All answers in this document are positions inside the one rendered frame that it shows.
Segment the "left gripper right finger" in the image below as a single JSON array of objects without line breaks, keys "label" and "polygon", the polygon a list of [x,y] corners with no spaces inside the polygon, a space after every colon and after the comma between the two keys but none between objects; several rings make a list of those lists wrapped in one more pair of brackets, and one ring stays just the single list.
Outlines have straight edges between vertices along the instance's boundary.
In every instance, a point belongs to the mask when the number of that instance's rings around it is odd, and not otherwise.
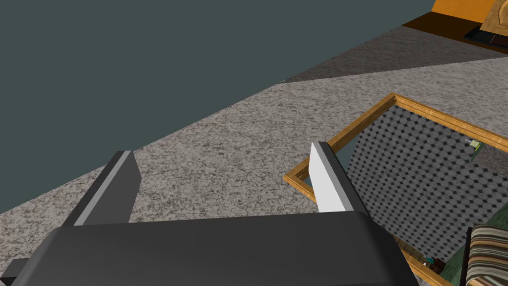
[{"label": "left gripper right finger", "polygon": [[319,212],[356,211],[370,215],[329,143],[313,142],[309,159],[309,175]]}]

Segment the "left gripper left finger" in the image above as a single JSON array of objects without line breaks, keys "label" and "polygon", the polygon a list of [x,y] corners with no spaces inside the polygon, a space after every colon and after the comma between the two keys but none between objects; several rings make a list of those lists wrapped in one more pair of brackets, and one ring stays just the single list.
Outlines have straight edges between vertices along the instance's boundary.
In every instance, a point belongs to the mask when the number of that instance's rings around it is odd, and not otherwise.
[{"label": "left gripper left finger", "polygon": [[63,226],[129,222],[140,184],[141,173],[133,152],[115,152]]}]

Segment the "wooden framed mirror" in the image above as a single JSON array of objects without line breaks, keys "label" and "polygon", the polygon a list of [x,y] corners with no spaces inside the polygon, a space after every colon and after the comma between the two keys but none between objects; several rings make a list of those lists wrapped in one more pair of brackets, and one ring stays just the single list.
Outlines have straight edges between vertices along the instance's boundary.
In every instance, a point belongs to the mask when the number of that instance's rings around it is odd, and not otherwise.
[{"label": "wooden framed mirror", "polygon": [[330,141],[412,278],[459,286],[467,230],[508,207],[508,137],[391,93]]}]

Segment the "striped cloth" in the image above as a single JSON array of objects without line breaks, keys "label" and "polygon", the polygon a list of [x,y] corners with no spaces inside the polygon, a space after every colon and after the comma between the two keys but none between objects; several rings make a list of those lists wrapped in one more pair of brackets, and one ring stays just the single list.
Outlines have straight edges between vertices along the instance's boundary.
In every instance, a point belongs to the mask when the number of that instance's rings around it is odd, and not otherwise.
[{"label": "striped cloth", "polygon": [[508,230],[468,228],[459,286],[508,286]]}]

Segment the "orange wooden furniture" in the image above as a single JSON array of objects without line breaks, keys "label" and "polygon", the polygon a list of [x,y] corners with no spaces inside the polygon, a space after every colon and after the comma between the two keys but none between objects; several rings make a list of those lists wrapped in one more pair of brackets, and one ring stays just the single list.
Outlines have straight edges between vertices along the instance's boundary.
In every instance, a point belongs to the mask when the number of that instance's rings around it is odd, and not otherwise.
[{"label": "orange wooden furniture", "polygon": [[486,19],[496,0],[435,0],[430,12],[405,24],[404,27],[471,44],[508,56],[508,48],[466,38],[466,34]]}]

